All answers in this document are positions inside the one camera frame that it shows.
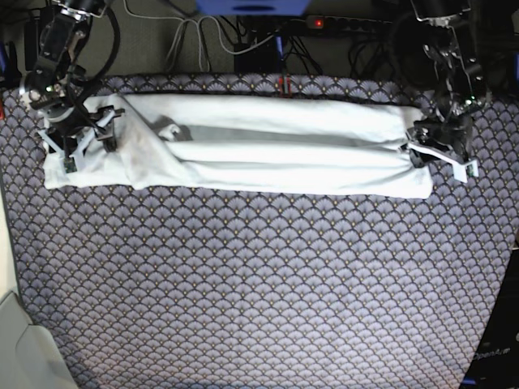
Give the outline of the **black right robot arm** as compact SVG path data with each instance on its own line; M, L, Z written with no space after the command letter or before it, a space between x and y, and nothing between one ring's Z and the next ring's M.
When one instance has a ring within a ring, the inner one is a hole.
M90 113L84 105L98 91L114 64L121 43L120 27L111 1L57 1L58 12L44 28L40 51L31 71L20 83L25 105L45 119L39 132L49 151L58 156L65 173L85 168L88 145L96 140L106 152L117 150L114 120L124 114L112 105ZM106 16L114 38L105 65L92 78L77 65L88 42L92 20Z

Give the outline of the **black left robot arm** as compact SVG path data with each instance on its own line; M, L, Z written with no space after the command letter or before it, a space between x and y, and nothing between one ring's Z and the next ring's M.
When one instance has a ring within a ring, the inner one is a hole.
M467 183L478 176L472 157L472 115L486 107L491 92L478 58L469 1L412 1L422 29L425 55L432 60L437 86L435 112L407 129L405 149L417 167L434 160L452 166L453 176Z

